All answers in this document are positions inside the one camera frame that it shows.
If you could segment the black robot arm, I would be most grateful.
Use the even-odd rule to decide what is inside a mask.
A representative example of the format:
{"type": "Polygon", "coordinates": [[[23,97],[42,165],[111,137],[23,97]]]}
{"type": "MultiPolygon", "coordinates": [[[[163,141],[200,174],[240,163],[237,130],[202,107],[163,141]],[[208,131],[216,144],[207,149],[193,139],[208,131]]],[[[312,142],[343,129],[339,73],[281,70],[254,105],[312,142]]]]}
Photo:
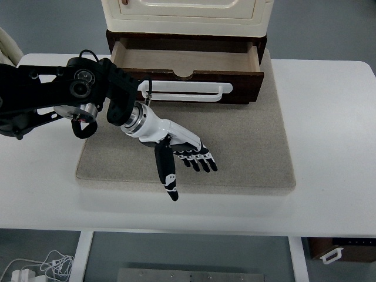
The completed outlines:
{"type": "Polygon", "coordinates": [[[109,59],[78,56],[66,66],[19,67],[1,64],[1,134],[21,140],[32,129],[71,120],[76,137],[92,136],[96,116],[110,100],[107,121],[125,124],[136,104],[141,80],[109,59]]]}

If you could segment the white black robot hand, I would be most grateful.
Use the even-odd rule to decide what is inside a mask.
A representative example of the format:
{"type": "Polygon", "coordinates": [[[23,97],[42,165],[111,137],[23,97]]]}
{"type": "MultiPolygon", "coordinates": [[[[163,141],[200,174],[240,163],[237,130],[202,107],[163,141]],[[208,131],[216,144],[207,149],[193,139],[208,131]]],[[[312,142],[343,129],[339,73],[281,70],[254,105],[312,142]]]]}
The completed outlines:
{"type": "Polygon", "coordinates": [[[197,135],[169,119],[159,118],[143,103],[135,103],[130,118],[120,128],[143,145],[154,148],[159,179],[173,201],[179,198],[175,156],[197,172],[217,171],[210,150],[197,135]]]}

